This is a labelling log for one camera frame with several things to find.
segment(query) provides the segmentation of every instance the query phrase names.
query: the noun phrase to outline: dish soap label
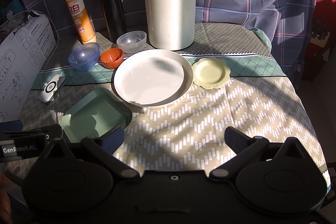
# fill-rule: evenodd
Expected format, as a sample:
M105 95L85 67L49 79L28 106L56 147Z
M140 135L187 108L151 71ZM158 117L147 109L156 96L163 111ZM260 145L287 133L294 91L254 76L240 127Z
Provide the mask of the dish soap label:
M69 11L72 16L78 16L85 9L83 0L72 0L68 2Z

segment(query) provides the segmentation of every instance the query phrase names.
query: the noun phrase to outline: orange bowl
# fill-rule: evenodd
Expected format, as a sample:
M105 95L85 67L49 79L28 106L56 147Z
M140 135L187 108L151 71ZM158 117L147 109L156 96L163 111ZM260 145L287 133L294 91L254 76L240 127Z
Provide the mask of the orange bowl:
M111 48L100 56L100 61L108 69L116 69L124 61L124 52L119 48Z

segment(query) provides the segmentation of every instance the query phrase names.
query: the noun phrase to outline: yellow flower-shaped plate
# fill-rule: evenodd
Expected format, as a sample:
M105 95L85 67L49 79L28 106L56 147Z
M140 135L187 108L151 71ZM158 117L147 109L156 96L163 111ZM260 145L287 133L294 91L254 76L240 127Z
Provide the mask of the yellow flower-shaped plate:
M194 84L206 90L219 89L230 79L230 68L215 57L202 58L192 67Z

